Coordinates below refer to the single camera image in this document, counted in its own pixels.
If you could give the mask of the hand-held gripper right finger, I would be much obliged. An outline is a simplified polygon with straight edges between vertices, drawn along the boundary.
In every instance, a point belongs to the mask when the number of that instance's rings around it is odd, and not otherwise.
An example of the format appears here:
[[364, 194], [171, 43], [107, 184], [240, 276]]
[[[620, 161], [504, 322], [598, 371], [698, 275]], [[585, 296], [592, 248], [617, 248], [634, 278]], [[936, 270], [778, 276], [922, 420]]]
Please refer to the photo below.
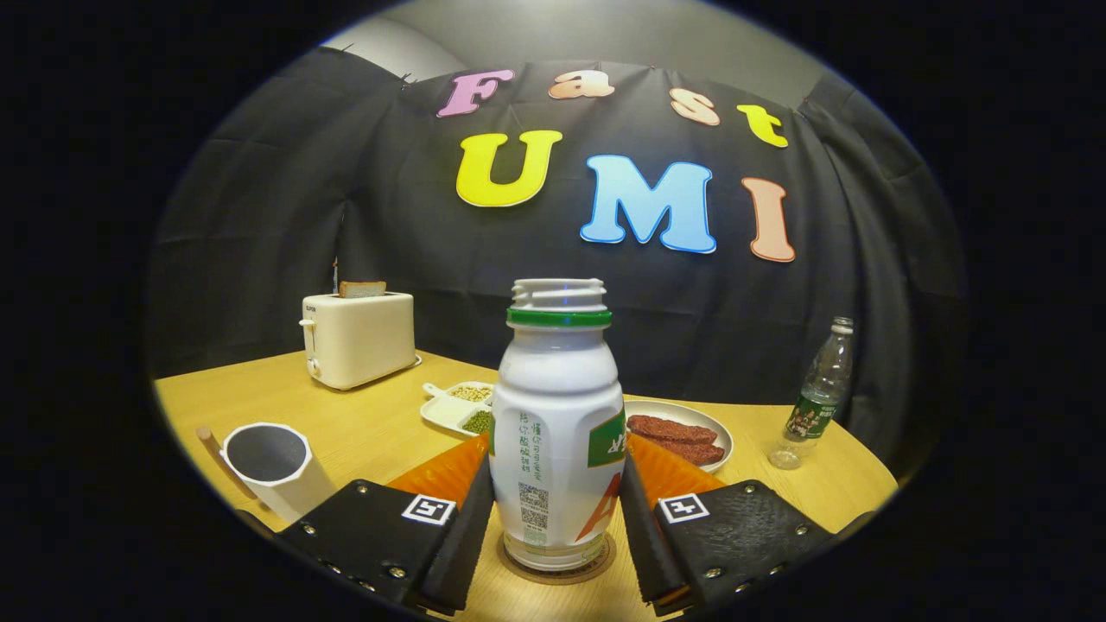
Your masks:
[[766, 484], [726, 484], [632, 435], [620, 515], [643, 601], [658, 616], [773, 584], [837, 536]]

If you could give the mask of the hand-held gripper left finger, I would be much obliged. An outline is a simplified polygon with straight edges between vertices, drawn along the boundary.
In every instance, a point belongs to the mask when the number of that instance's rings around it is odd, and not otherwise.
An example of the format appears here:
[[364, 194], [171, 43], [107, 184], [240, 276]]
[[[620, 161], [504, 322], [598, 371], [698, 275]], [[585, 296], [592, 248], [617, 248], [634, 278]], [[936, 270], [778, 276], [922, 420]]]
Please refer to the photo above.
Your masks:
[[276, 541], [395, 605], [453, 615], [493, 508], [489, 449], [478, 435], [386, 485], [353, 480]]

